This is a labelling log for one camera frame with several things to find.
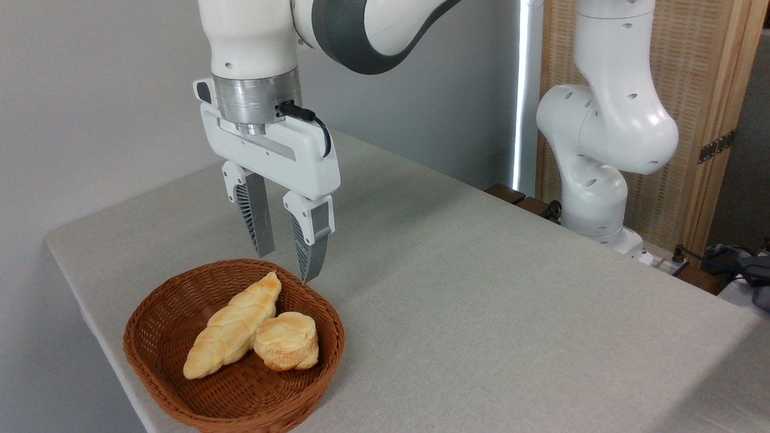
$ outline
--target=wicker basket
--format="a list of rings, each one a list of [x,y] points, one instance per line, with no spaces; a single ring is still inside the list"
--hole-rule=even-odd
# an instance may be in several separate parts
[[[187,352],[209,317],[271,270],[283,284],[278,314],[299,311],[316,321],[318,364],[276,373],[249,351],[210,376],[185,379]],[[123,350],[152,398],[177,421],[204,433],[273,433],[289,431],[315,410],[344,342],[340,317],[328,301],[273,263],[242,259],[197,267],[155,289],[126,325]]]

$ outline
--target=round bread roll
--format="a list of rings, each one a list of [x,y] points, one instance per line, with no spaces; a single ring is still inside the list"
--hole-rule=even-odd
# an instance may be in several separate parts
[[[306,370],[318,362],[316,321],[289,311],[257,328],[254,351],[274,371]]]

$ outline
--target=table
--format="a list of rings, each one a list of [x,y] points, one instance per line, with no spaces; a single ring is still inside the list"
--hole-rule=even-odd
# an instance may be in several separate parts
[[[311,286],[346,352],[296,431],[767,431],[764,321],[525,210],[335,134],[337,233]],[[298,273],[285,191],[276,251]],[[219,167],[47,236],[83,317],[151,433],[163,413],[122,352],[164,280],[253,257]]]

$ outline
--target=electrical cable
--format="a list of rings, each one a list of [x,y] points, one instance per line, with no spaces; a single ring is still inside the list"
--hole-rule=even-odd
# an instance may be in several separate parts
[[[323,131],[323,139],[326,142],[326,152],[324,152],[323,157],[326,158],[329,156],[329,153],[332,151],[332,136],[329,134],[329,129],[326,127],[326,125],[324,125],[324,123],[321,122],[321,119],[316,116],[316,113],[314,113],[312,110],[304,109],[296,105],[293,100],[281,102],[278,106],[276,106],[276,109],[278,109],[285,116],[304,120],[305,122],[317,123]]]
[[[685,246],[682,245],[682,244],[679,244],[676,247],[677,247],[677,249],[685,252],[688,256],[693,257],[696,260],[700,261],[701,263],[707,264],[708,266],[715,267],[717,269],[724,270],[724,271],[726,271],[726,273],[730,273],[730,274],[733,274],[733,275],[741,274],[741,275],[743,275],[745,277],[756,278],[758,280],[767,280],[768,279],[766,276],[763,276],[763,275],[752,274],[750,272],[746,272],[745,270],[737,270],[737,269],[735,269],[733,267],[726,267],[726,266],[722,266],[719,263],[714,263],[714,262],[712,262],[712,261],[710,261],[710,260],[708,260],[708,259],[706,259],[704,257],[701,257],[701,256],[697,255],[696,253],[693,253],[692,251],[690,251],[687,248],[685,248]],[[761,269],[770,269],[770,267],[762,266],[760,264],[749,264],[746,267],[744,267],[744,269],[748,268],[748,267],[758,267],[758,268],[761,268]]]

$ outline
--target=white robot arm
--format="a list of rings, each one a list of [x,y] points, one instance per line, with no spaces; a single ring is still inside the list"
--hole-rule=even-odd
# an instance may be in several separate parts
[[[257,254],[275,248],[265,179],[290,191],[303,282],[321,270],[340,186],[333,141],[303,109],[297,50],[322,49],[363,74],[398,65],[459,0],[199,0],[211,79],[194,83],[206,136],[227,159],[223,176]]]
[[[290,190],[284,206],[304,281],[320,272],[335,230],[331,194],[340,172],[326,127],[301,108],[298,49],[322,49],[354,72],[386,72],[459,1],[199,0],[213,78],[196,82],[195,91],[209,143],[228,160],[229,198],[240,205],[260,256],[274,248],[265,178]],[[576,57],[591,88],[554,88],[538,110],[565,185],[591,184],[564,191],[565,225],[589,236],[621,230],[626,195],[617,170],[598,161],[650,173],[674,152],[676,125],[649,73],[654,6],[655,0],[581,0]],[[595,175],[592,182],[584,182],[586,173]],[[604,220],[599,232],[582,230]]]
[[[562,223],[642,261],[651,256],[623,227],[628,188],[618,170],[658,171],[678,142],[650,73],[654,10],[655,0],[579,0],[574,57],[590,87],[556,86],[537,110],[561,174]]]

